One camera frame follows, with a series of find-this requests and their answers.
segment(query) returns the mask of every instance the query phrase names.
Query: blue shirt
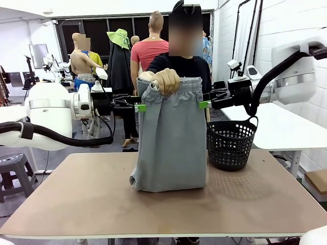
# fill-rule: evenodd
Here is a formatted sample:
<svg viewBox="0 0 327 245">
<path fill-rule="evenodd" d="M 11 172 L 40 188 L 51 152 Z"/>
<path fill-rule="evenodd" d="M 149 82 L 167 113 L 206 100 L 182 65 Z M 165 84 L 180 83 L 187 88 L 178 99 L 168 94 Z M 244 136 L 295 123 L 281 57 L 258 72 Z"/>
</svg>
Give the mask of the blue shirt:
<svg viewBox="0 0 327 245">
<path fill-rule="evenodd" d="M 211 48 L 211 43 L 209 40 L 204 37 L 202 39 L 202 44 L 203 44 L 203 53 L 202 53 L 202 58 L 208 63 L 210 72 L 212 72 L 212 66 L 213 66 L 213 52 Z"/>
</svg>

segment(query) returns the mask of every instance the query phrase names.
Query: green hat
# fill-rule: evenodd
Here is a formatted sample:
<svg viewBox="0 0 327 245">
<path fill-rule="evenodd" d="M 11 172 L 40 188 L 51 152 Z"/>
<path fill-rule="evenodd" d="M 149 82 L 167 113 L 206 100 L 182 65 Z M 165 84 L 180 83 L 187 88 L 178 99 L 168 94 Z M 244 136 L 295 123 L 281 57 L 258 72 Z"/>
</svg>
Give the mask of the green hat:
<svg viewBox="0 0 327 245">
<path fill-rule="evenodd" d="M 113 43 L 115 43 L 115 44 L 119 45 L 120 47 L 125 48 L 127 50 L 130 49 L 127 31 L 125 31 L 123 29 L 118 29 L 115 32 L 107 32 L 107 35 Z"/>
</svg>

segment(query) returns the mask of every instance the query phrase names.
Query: black t-shirt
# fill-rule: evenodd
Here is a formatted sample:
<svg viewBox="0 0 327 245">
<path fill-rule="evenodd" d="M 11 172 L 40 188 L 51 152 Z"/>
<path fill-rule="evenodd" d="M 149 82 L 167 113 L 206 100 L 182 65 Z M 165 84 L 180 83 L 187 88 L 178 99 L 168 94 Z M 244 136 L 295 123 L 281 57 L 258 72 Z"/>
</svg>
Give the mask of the black t-shirt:
<svg viewBox="0 0 327 245">
<path fill-rule="evenodd" d="M 191 59 L 186 59 L 163 53 L 153 59 L 147 71 L 157 73 L 166 68 L 174 69 L 180 78 L 202 78 L 202 92 L 209 93 L 211 91 L 209 65 L 201 57 L 194 56 Z"/>
</svg>

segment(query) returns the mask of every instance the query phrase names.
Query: black basket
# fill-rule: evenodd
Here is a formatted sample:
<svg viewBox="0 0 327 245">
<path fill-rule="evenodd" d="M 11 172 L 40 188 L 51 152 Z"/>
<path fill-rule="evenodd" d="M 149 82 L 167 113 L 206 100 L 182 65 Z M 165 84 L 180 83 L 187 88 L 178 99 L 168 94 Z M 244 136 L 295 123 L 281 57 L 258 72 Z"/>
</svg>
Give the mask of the black basket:
<svg viewBox="0 0 327 245">
<path fill-rule="evenodd" d="M 257 119 L 256 126 L 250 122 Z M 214 121 L 207 123 L 207 149 L 210 163 L 221 170 L 237 171 L 249 158 L 259 120 Z"/>
</svg>

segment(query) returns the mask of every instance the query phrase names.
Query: basket handle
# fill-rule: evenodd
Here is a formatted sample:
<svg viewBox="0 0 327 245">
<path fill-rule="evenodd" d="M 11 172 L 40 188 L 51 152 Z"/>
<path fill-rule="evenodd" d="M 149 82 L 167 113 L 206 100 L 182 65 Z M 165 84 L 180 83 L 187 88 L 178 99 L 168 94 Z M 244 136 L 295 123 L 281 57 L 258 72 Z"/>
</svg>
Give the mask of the basket handle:
<svg viewBox="0 0 327 245">
<path fill-rule="evenodd" d="M 258 119 L 257 116 L 251 116 L 251 117 L 248 118 L 247 121 L 248 121 L 249 123 L 251 123 L 250 120 L 251 120 L 252 118 L 255 118 L 255 119 L 256 119 L 256 127 L 258 127 L 258 125 L 259 125 L 259 119 Z"/>
</svg>

